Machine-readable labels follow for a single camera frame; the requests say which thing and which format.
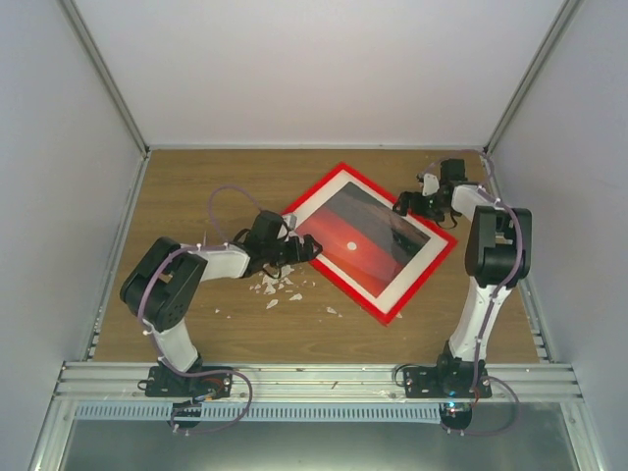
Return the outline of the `red picture frame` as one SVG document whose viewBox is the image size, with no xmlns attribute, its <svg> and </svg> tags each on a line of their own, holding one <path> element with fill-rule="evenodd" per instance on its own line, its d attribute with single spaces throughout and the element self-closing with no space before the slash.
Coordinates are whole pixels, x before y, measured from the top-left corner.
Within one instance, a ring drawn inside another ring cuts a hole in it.
<svg viewBox="0 0 628 471">
<path fill-rule="evenodd" d="M 339 191 L 345 183 L 349 182 L 357 184 L 393 211 L 394 197 L 391 193 L 341 162 L 286 208 L 286 213 L 293 213 L 297 218 L 294 232 L 299 236 L 304 236 L 297 232 L 297 227 Z M 427 234 L 430 241 L 380 296 L 370 295 L 322 254 L 311 262 L 313 268 L 384 325 L 400 312 L 457 246 L 455 237 L 435 223 L 412 214 L 400 217 Z"/>
</svg>

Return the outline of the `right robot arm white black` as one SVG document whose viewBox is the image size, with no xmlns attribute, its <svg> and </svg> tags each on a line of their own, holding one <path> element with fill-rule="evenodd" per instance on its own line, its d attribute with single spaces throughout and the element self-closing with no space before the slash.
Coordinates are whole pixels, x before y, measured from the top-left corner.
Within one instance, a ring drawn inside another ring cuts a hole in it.
<svg viewBox="0 0 628 471">
<path fill-rule="evenodd" d="M 468 180 L 462 159 L 443 159 L 440 174 L 417 175 L 419 191 L 404 191 L 392 209 L 434 223 L 449 216 L 470 223 L 464 267 L 469 290 L 463 311 L 434 375 L 436 389 L 456 397 L 481 383 L 481 366 L 497 314 L 531 268 L 532 213 L 512 208 L 487 190 L 484 182 Z"/>
</svg>

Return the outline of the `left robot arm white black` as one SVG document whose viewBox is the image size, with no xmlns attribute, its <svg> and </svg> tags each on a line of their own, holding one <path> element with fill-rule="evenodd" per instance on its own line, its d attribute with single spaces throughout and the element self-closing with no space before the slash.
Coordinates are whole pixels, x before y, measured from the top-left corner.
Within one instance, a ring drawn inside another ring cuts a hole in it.
<svg viewBox="0 0 628 471">
<path fill-rule="evenodd" d="M 199 391 L 202 357 L 193 345 L 185 315 L 198 287 L 214 280 L 245 279 L 269 267 L 305 263 L 322 254 L 313 235 L 296 235 L 281 221 L 256 224 L 221 245 L 179 244 L 158 238 L 131 271 L 120 299 L 136 317 L 158 351 L 158 360 L 171 369 L 168 384 L 181 396 Z"/>
</svg>

